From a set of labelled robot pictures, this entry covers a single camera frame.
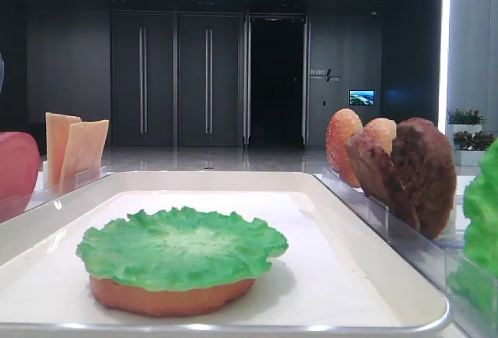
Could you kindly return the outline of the orange bottom bun slice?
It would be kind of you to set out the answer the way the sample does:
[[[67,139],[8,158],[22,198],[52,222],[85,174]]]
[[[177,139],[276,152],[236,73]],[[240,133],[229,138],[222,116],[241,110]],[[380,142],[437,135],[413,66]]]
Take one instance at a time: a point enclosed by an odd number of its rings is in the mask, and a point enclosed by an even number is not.
[[[192,317],[217,311],[244,296],[254,282],[244,279],[203,289],[150,291],[111,279],[89,278],[93,296],[104,306],[152,317]]]

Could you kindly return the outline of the rear orange cheese slice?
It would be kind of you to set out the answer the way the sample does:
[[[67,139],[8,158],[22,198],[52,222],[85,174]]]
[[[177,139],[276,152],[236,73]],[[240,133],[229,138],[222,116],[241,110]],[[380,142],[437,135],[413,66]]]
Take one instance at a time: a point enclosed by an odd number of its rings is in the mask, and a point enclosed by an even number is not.
[[[57,185],[61,177],[61,168],[68,142],[69,126],[81,122],[78,116],[45,113],[47,146],[47,181],[48,185]]]

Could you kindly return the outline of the clear acrylic food rack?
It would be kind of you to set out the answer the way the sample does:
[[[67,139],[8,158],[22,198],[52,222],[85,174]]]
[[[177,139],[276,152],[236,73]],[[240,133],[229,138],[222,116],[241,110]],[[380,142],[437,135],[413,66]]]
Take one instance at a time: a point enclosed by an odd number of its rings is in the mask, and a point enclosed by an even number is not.
[[[57,200],[61,196],[82,188],[90,183],[100,180],[108,176],[110,172],[107,167],[101,167],[98,171],[84,171],[78,173],[76,177],[70,181],[62,182],[58,185],[35,189],[29,194],[14,195],[8,199],[1,200],[1,222],[4,223],[14,217],[22,215],[26,211],[50,202]]]
[[[330,167],[318,175],[357,216],[449,297],[454,324],[467,337],[497,336],[497,278],[464,253],[464,187],[472,176],[459,176],[450,223],[429,240],[391,215],[384,204],[343,182]]]

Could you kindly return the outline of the green lettuce leaf in holder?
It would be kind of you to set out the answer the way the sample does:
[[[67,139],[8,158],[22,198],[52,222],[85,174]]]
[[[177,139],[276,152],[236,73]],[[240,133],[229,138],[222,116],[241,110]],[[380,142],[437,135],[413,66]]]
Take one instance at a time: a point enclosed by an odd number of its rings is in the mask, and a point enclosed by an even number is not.
[[[470,219],[464,235],[465,258],[448,283],[455,294],[490,318],[497,314],[497,143],[487,149],[479,174],[465,188],[463,213]]]

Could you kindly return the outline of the rear orange bread bun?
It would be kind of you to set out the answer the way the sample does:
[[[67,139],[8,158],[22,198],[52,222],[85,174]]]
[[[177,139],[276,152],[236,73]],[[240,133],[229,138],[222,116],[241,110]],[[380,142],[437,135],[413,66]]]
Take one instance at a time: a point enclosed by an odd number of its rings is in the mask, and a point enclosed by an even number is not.
[[[359,187],[359,181],[353,172],[345,146],[349,137],[362,129],[363,123],[359,116],[353,110],[343,108],[332,115],[326,132],[326,154],[331,168],[353,188]]]

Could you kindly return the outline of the small wall display screen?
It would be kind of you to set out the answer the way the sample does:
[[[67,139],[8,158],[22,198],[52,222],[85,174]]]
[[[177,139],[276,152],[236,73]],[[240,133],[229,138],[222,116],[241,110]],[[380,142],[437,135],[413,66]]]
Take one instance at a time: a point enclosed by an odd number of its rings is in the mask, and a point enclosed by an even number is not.
[[[374,106],[374,90],[350,90],[349,106]]]

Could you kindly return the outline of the red tomato slice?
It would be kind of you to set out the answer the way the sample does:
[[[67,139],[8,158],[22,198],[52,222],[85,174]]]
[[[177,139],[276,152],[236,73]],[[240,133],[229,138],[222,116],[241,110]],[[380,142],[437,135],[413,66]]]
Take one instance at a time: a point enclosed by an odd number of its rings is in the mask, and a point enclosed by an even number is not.
[[[40,154],[25,132],[1,133],[1,200],[28,195],[36,185]]]

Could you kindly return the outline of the clear acrylic left food rack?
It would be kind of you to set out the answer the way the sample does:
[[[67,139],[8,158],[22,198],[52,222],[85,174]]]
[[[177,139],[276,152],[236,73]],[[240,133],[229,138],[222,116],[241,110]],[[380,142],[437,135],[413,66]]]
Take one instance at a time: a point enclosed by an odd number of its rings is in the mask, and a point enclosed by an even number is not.
[[[78,173],[76,177],[70,181],[62,182],[58,185],[35,189],[29,194],[14,195],[8,199],[1,200],[1,222],[4,223],[14,217],[22,215],[26,211],[50,202],[57,200],[61,196],[82,188],[90,183],[100,180],[108,176],[110,172],[107,167],[101,167],[98,171],[84,171]]]

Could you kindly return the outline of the white planter with plants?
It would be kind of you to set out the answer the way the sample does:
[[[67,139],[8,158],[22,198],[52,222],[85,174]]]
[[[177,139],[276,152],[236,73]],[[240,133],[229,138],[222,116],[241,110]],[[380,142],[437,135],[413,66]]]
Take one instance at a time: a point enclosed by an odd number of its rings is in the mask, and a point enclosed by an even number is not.
[[[447,111],[446,134],[453,145],[454,161],[458,166],[477,166],[495,141],[492,133],[482,129],[484,123],[479,109]]]

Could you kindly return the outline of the right brown meat patty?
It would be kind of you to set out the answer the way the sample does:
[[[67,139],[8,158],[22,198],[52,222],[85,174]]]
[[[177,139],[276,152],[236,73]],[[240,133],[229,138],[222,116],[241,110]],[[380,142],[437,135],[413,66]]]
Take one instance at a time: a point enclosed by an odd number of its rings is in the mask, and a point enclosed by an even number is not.
[[[448,225],[454,204],[457,175],[453,146],[424,118],[397,124],[391,160],[419,218],[419,231],[439,237]]]

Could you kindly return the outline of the orange bread bun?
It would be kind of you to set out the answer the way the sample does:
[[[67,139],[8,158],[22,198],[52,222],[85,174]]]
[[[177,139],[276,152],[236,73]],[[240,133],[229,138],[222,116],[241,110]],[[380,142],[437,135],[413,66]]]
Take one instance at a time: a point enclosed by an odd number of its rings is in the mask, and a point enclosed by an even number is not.
[[[349,137],[362,129],[363,123],[359,116],[353,110],[343,108],[332,115],[326,132],[326,154],[331,168],[353,188],[359,187],[359,181],[353,172],[345,146]]]
[[[375,118],[369,121],[363,131],[373,139],[376,139],[387,154],[391,154],[392,143],[396,137],[397,125],[389,118]]]

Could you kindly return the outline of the clear acrylic right food rack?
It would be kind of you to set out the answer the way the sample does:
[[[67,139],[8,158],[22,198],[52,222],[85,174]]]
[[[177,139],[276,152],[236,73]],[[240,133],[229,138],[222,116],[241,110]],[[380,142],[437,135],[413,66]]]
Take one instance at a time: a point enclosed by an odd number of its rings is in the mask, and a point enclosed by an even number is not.
[[[330,167],[318,175],[357,216],[449,297],[454,324],[467,337],[497,336],[497,278],[464,253],[464,187],[472,176],[459,176],[450,223],[429,240],[391,215],[384,204],[343,182]]]

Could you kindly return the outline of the brown meat patty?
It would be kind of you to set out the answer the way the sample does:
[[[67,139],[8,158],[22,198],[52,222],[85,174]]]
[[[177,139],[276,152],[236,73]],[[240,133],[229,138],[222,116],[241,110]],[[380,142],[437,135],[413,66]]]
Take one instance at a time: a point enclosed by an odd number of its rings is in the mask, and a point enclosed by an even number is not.
[[[439,237],[448,225],[454,204],[457,175],[453,146],[424,118],[397,124],[391,160],[419,218],[419,231]]]
[[[349,137],[345,149],[364,193],[386,204],[394,216],[418,231],[420,222],[414,204],[381,143],[358,131]]]

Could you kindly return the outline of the front orange bread bun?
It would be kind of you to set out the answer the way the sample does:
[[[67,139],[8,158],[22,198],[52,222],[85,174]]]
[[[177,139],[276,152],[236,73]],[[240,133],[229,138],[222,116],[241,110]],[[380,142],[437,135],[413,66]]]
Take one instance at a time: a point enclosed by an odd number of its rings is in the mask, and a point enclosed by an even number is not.
[[[363,131],[373,139],[376,139],[387,154],[391,154],[392,143],[396,137],[397,125],[389,118],[375,118],[369,121]]]

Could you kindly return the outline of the white rectangular tray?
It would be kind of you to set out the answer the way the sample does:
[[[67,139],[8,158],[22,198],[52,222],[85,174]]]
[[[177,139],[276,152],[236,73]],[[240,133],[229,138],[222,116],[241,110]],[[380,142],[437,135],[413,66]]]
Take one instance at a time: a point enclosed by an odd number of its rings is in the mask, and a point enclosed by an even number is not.
[[[211,315],[155,319],[97,303],[75,254],[83,232],[173,206],[263,219],[288,250]],[[438,337],[450,319],[447,297],[310,174],[121,172],[35,198],[1,225],[3,337]]]

